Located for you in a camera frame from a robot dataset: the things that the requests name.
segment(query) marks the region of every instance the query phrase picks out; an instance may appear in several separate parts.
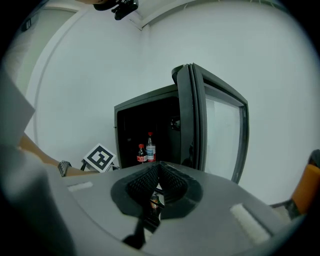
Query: white wall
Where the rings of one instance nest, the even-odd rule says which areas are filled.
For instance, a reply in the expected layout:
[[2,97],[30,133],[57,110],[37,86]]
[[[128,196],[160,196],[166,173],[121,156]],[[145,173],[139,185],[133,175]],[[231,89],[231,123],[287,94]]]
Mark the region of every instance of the white wall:
[[57,30],[74,14],[66,10],[43,9],[39,11],[30,47],[25,53],[15,83],[22,94],[25,95],[27,92],[30,76],[41,52]]
[[114,106],[145,93],[137,89],[140,36],[128,21],[93,7],[64,35],[45,67],[35,104],[37,143],[45,153],[79,168],[97,143],[117,152]]
[[317,61],[293,19],[264,5],[187,6],[142,32],[91,8],[45,67],[37,142],[78,168],[97,143],[116,153],[114,106],[172,84],[172,68],[196,63],[248,100],[250,140],[240,185],[278,203],[291,196],[310,152],[320,146]]
[[289,199],[320,147],[319,63],[297,23],[265,5],[228,1],[187,6],[145,28],[145,86],[170,85],[172,68],[196,63],[234,87],[250,115],[239,184],[267,204]]

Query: refrigerator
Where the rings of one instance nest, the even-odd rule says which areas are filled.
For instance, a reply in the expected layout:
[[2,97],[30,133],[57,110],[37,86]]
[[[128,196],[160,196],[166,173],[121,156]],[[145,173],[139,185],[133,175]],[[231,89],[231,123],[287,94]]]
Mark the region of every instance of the refrigerator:
[[174,84],[114,107],[120,168],[140,164],[139,144],[153,132],[156,160],[239,183],[249,144],[247,100],[197,64],[171,72]]

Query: human arm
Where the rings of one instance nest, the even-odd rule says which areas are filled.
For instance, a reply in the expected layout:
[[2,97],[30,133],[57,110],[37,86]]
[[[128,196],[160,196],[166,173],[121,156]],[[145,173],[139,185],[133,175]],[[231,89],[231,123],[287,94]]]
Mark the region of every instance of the human arm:
[[[45,154],[26,134],[24,134],[20,140],[19,146],[22,150],[29,151],[37,155],[45,164],[50,164],[56,166],[58,169],[59,162],[52,157]],[[65,176],[77,176],[77,175],[87,175],[87,174],[97,174],[98,171],[83,171],[77,168],[69,167],[66,171]]]

